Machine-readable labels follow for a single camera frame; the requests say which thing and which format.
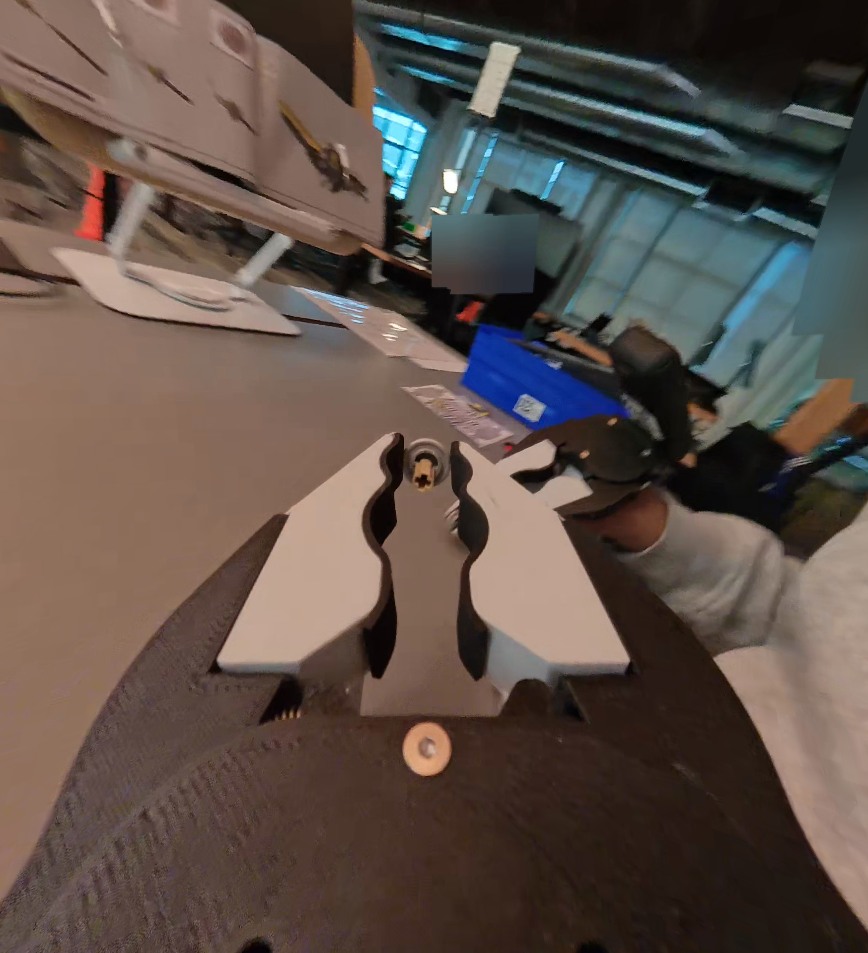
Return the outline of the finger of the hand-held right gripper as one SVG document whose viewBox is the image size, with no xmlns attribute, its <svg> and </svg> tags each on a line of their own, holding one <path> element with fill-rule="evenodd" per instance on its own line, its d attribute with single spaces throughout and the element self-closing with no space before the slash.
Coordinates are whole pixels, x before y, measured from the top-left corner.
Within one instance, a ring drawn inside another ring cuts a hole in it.
<svg viewBox="0 0 868 953">
<path fill-rule="evenodd" d="M 495 468 L 511 478 L 537 478 L 529 474 L 545 474 L 555 466 L 558 447 L 545 439 L 526 447 L 517 447 L 495 464 Z"/>
<path fill-rule="evenodd" d="M 567 469 L 539 485 L 532 493 L 548 508 L 559 510 L 589 499 L 593 491 L 578 470 Z"/>
</svg>

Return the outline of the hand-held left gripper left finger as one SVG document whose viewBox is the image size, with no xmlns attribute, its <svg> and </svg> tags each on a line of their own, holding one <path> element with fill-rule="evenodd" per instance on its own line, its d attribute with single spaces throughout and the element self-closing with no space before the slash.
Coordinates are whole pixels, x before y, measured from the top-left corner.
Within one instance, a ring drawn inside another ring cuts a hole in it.
<svg viewBox="0 0 868 953">
<path fill-rule="evenodd" d="M 222 672 L 383 674 L 397 631 L 383 545 L 402 481 L 403 436 L 386 434 L 290 509 L 217 655 Z"/>
</svg>

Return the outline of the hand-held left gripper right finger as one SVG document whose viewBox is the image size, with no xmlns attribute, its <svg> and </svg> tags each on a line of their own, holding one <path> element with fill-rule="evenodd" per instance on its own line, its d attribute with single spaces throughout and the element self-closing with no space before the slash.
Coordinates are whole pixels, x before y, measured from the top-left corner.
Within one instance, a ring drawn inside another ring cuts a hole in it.
<svg viewBox="0 0 868 953">
<path fill-rule="evenodd" d="M 619 676 L 631 660 L 559 514 L 466 443 L 450 450 L 468 550 L 459 655 L 494 687 Z"/>
</svg>

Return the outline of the grey lego wheel tan axle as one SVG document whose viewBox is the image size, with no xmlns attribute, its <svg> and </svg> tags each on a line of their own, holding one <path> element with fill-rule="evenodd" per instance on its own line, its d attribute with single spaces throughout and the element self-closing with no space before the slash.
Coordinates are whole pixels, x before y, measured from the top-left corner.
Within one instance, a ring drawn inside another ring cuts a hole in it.
<svg viewBox="0 0 868 953">
<path fill-rule="evenodd" d="M 450 474 L 448 450 L 436 439 L 423 437 L 404 449 L 404 479 L 421 493 L 440 486 Z"/>
</svg>

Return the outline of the person's right forearm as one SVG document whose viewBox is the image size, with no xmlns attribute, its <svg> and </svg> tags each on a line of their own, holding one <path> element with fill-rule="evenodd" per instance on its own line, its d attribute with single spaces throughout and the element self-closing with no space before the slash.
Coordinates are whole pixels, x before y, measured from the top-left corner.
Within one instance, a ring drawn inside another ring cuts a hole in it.
<svg viewBox="0 0 868 953">
<path fill-rule="evenodd" d="M 802 561 L 750 520 L 695 512 L 671 495 L 667 499 L 661 540 L 642 553 L 614 551 L 710 654 L 766 644 Z"/>
</svg>

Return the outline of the person's right hand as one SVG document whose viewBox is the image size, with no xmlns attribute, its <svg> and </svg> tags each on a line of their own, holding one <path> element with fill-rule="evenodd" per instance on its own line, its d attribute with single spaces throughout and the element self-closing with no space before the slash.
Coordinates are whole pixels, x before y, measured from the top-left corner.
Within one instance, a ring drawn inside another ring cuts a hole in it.
<svg viewBox="0 0 868 953">
<path fill-rule="evenodd" d="M 615 551 L 642 553 L 662 539 L 668 521 L 664 490 L 648 488 L 625 499 L 609 513 L 575 518 Z"/>
</svg>

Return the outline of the printed paper leaflet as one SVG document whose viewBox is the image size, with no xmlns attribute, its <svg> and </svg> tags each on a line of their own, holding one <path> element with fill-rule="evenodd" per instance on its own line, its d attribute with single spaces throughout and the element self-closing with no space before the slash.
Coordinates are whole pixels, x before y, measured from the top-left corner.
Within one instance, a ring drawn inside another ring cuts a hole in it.
<svg viewBox="0 0 868 953">
<path fill-rule="evenodd" d="M 404 387 L 403 391 L 478 449 L 510 443 L 512 431 L 479 404 L 440 385 Z"/>
</svg>

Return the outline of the blue plastic bin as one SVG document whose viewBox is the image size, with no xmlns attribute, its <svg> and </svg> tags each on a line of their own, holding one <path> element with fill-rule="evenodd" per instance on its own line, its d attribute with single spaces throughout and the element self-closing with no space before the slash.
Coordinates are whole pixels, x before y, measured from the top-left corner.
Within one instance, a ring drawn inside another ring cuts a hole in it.
<svg viewBox="0 0 868 953">
<path fill-rule="evenodd" d="M 630 415 L 611 370 L 500 327 L 477 328 L 462 385 L 533 431 L 594 415 Z"/>
</svg>

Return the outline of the clear plastic bag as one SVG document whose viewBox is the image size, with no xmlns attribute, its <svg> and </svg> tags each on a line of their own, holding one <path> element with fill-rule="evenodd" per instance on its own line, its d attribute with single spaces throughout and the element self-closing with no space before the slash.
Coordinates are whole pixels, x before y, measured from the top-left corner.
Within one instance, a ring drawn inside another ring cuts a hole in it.
<svg viewBox="0 0 868 953">
<path fill-rule="evenodd" d="M 329 292 L 297 289 L 321 312 L 388 358 L 401 358 L 428 371 L 464 375 L 467 360 L 407 317 Z"/>
</svg>

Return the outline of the person's grey hoodie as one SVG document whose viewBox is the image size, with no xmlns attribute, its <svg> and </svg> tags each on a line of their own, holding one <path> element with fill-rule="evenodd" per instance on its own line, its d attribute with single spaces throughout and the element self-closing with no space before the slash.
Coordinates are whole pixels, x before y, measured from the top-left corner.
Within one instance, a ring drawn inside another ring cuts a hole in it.
<svg viewBox="0 0 868 953">
<path fill-rule="evenodd" d="M 868 502 L 804 562 L 762 647 L 719 658 L 796 817 L 868 929 Z"/>
</svg>

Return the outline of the white booklet stand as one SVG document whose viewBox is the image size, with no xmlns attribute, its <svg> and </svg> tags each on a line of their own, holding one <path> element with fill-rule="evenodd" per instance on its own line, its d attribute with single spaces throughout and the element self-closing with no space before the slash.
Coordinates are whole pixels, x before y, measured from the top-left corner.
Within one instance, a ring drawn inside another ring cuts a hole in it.
<svg viewBox="0 0 868 953">
<path fill-rule="evenodd" d="M 118 314 L 161 323 L 295 338 L 299 329 L 254 292 L 294 241 L 275 232 L 231 279 L 222 281 L 132 262 L 130 245 L 154 202 L 136 179 L 106 241 L 107 254 L 55 247 L 52 254 L 95 302 Z"/>
</svg>

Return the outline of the white ceiling light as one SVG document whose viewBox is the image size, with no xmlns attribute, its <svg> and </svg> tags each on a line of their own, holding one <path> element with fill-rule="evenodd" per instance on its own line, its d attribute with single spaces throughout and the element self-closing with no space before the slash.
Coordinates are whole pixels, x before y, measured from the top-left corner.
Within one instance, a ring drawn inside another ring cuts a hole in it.
<svg viewBox="0 0 868 953">
<path fill-rule="evenodd" d="M 467 105 L 467 111 L 481 118 L 496 116 L 506 85 L 522 48 L 515 44 L 494 41 L 488 49 L 477 85 Z"/>
</svg>

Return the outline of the white stand with grey board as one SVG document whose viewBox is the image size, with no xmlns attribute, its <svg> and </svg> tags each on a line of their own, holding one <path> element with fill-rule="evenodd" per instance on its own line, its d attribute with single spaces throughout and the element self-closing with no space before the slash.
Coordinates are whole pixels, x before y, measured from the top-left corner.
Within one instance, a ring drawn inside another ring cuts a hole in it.
<svg viewBox="0 0 868 953">
<path fill-rule="evenodd" d="M 55 148 L 347 256 L 383 237 L 352 2 L 0 1 L 0 92 Z"/>
</svg>

